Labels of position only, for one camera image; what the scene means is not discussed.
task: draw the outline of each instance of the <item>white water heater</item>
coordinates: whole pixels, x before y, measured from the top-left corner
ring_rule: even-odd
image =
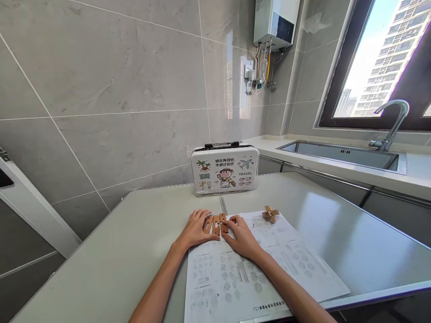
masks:
[[[254,44],[270,42],[271,51],[293,44],[300,0],[256,0]]]

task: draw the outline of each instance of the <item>paper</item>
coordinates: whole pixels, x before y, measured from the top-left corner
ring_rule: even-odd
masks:
[[[350,292],[281,214],[271,224],[262,212],[240,215],[261,247],[316,301]],[[190,249],[185,322],[240,322],[287,309],[260,268],[233,251],[223,238]]]

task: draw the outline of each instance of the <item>forearm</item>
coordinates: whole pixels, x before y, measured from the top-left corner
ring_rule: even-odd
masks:
[[[171,246],[165,261],[133,312],[129,323],[162,321],[172,283],[186,251],[187,248],[176,243]]]
[[[253,260],[272,281],[300,322],[335,322],[328,312],[277,264],[270,254],[262,250]]]

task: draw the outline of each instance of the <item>countertop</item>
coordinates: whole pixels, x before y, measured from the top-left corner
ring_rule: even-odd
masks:
[[[244,142],[256,147],[260,151],[261,156],[279,159],[344,179],[375,185],[425,200],[431,200],[431,155],[427,154],[428,152],[425,148],[420,153],[417,153],[409,151],[409,148],[413,145],[393,144],[393,149],[391,150],[394,152],[406,152],[407,174],[401,175],[364,166],[352,165],[341,161],[301,155],[276,149],[277,147],[290,144],[297,140],[308,140],[357,147],[367,147],[368,144],[368,142],[362,141],[297,135],[292,135],[282,140],[267,139],[262,136],[247,139]]]
[[[192,184],[131,192],[13,322],[127,322],[190,212],[208,208],[219,214],[222,205],[229,215],[265,205],[280,210],[351,290],[323,302],[325,308],[431,288],[431,249],[299,174],[268,174],[259,176],[254,191],[222,196],[196,197]],[[164,322],[184,320],[186,272],[187,255]]]

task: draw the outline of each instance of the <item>airplane illustration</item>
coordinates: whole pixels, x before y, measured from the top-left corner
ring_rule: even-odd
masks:
[[[248,161],[240,160],[240,162],[244,163],[244,164],[240,165],[241,169],[242,169],[244,166],[247,166],[247,169],[249,169],[249,168],[250,168],[250,163],[254,164],[254,163],[251,161],[251,159],[249,159]]]

